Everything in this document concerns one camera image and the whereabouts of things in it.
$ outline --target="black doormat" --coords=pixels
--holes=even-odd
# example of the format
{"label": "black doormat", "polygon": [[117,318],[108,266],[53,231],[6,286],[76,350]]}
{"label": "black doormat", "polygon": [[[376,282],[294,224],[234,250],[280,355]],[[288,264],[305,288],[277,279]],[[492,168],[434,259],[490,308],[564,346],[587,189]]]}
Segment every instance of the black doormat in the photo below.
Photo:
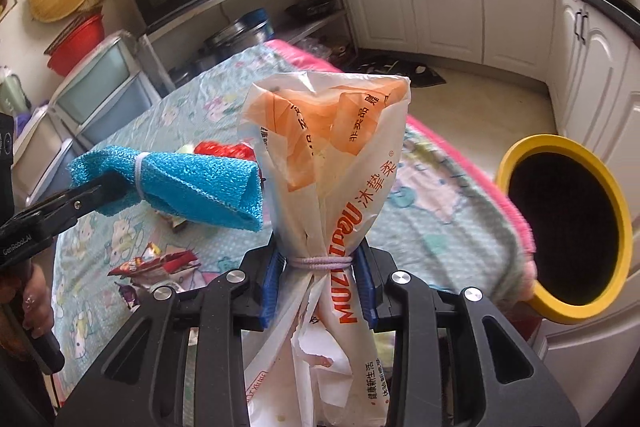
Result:
{"label": "black doormat", "polygon": [[399,74],[411,79],[411,87],[429,87],[446,84],[444,78],[431,70],[426,64],[393,58],[389,55],[373,55],[370,57],[356,57],[344,70],[346,73],[364,74]]}

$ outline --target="blue gripper pad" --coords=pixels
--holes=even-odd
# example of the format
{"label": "blue gripper pad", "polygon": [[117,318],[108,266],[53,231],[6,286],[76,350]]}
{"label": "blue gripper pad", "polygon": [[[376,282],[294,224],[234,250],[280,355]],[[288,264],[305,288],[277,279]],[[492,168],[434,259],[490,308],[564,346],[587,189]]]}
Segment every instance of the blue gripper pad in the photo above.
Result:
{"label": "blue gripper pad", "polygon": [[365,245],[365,241],[360,243],[351,255],[353,256],[353,274],[356,278],[356,287],[358,288],[358,296],[360,297],[362,315],[369,324],[369,329],[373,330],[378,325],[376,289],[373,284],[369,263],[364,253]]}
{"label": "blue gripper pad", "polygon": [[277,250],[273,250],[269,266],[264,274],[262,283],[262,308],[260,310],[260,324],[264,329],[269,327],[271,319],[276,312],[278,302],[278,290],[280,288],[280,274],[284,269],[284,257]]}

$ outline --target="plastic bag on counter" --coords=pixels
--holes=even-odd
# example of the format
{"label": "plastic bag on counter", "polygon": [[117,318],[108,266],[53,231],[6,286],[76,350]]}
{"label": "plastic bag on counter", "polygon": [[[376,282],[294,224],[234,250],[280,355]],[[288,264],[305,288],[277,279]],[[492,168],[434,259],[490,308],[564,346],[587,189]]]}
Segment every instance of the plastic bag on counter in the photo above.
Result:
{"label": "plastic bag on counter", "polygon": [[239,132],[287,257],[270,328],[242,341],[252,427],[385,423],[349,256],[394,183],[410,97],[405,77],[345,73],[275,74],[249,90]]}

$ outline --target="blue cloth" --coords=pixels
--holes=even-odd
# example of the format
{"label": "blue cloth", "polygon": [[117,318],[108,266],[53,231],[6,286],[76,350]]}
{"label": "blue cloth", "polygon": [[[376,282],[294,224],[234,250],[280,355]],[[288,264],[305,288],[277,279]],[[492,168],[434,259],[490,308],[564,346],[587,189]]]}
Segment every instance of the blue cloth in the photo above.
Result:
{"label": "blue cloth", "polygon": [[[139,151],[111,145],[92,150],[68,166],[75,186],[107,171],[119,172],[130,183],[124,198],[98,211],[114,216],[140,203],[135,185]],[[172,152],[149,153],[142,159],[140,188],[151,206],[189,221],[229,229],[262,228],[262,191],[258,165],[236,158]]]}

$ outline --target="rubber band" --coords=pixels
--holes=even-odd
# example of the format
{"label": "rubber band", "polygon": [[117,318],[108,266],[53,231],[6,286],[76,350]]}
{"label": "rubber band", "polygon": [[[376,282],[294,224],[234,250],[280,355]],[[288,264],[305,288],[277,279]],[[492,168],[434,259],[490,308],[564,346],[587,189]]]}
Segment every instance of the rubber band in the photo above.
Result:
{"label": "rubber band", "polygon": [[307,270],[344,270],[351,266],[353,257],[335,257],[323,255],[322,257],[289,257],[287,263],[295,268]]}
{"label": "rubber band", "polygon": [[145,193],[142,191],[142,160],[150,154],[150,152],[141,152],[136,156],[136,163],[133,169],[133,179],[136,182],[136,190],[141,200],[145,199]]}

